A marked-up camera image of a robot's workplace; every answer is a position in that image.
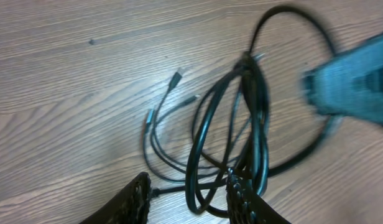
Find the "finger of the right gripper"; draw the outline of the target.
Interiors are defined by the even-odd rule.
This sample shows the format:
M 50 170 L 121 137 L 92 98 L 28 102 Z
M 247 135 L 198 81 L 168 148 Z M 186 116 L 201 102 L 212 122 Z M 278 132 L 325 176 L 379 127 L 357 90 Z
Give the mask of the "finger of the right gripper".
M 383 127 L 383 32 L 304 73 L 308 104 L 319 114 Z

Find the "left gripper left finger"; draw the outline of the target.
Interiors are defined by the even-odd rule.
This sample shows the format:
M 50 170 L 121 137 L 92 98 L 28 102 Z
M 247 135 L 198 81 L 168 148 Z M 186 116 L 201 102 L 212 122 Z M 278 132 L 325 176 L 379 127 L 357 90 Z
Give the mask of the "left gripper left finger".
M 146 224 L 152 194 L 148 173 L 141 172 L 80 224 Z

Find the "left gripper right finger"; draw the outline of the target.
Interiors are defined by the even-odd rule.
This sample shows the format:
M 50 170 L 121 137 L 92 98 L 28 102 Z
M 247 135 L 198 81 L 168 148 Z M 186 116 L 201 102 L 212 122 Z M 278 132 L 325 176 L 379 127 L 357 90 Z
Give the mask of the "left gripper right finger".
M 228 175 L 226 191 L 231 224 L 290 224 L 238 176 Z

